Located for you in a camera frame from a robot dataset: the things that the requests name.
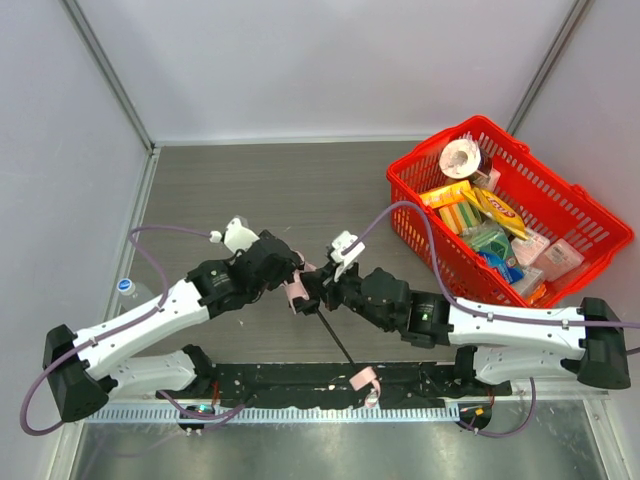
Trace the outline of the pink and black umbrella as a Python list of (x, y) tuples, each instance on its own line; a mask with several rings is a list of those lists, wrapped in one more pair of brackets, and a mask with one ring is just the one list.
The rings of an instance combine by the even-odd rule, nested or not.
[(331, 276), (331, 273), (326, 274), (314, 265), (302, 260), (301, 266), (294, 271), (290, 281), (283, 283), (283, 287), (289, 306), (295, 314), (316, 315), (319, 318), (354, 372), (354, 375), (349, 379), (352, 389), (356, 392), (368, 389), (368, 393), (364, 397), (363, 405), (366, 408), (373, 408), (379, 404), (381, 397), (381, 384), (377, 373), (371, 366), (359, 368), (356, 365), (356, 362), (339, 339), (329, 321), (324, 314), (320, 312), (320, 305), (323, 302), (323, 282)]

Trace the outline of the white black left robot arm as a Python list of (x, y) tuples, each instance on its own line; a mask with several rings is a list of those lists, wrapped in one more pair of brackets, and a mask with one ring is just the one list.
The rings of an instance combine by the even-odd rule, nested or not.
[(263, 230), (233, 219), (206, 239), (223, 244), (230, 257), (207, 260), (161, 295), (101, 325), (77, 332), (61, 324), (45, 337), (43, 371), (62, 422), (84, 419), (104, 407), (122, 381), (124, 361), (187, 327), (256, 302), (292, 280), (303, 257)]

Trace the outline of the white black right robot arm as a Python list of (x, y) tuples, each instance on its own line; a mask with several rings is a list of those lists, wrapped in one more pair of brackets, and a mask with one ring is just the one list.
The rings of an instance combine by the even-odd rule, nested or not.
[(345, 307), (415, 347), (456, 347), (460, 380), (570, 378), (602, 390), (631, 385), (623, 323), (599, 298), (551, 309), (482, 304), (413, 290), (381, 268), (360, 276), (356, 266), (295, 273), (286, 291), (297, 313)]

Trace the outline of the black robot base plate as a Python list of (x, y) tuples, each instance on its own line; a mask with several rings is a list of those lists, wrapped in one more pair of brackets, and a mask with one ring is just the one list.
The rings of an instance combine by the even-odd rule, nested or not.
[[(391, 362), (374, 367), (381, 383), (383, 409), (440, 407), (444, 400), (512, 394), (506, 381), (490, 386), (456, 379), (452, 365), (434, 362)], [(364, 405), (367, 389), (349, 383), (354, 370), (347, 363), (218, 364), (203, 380), (183, 390), (168, 390), (176, 400), (214, 398), (226, 408), (238, 404), (263, 409), (342, 410)]]

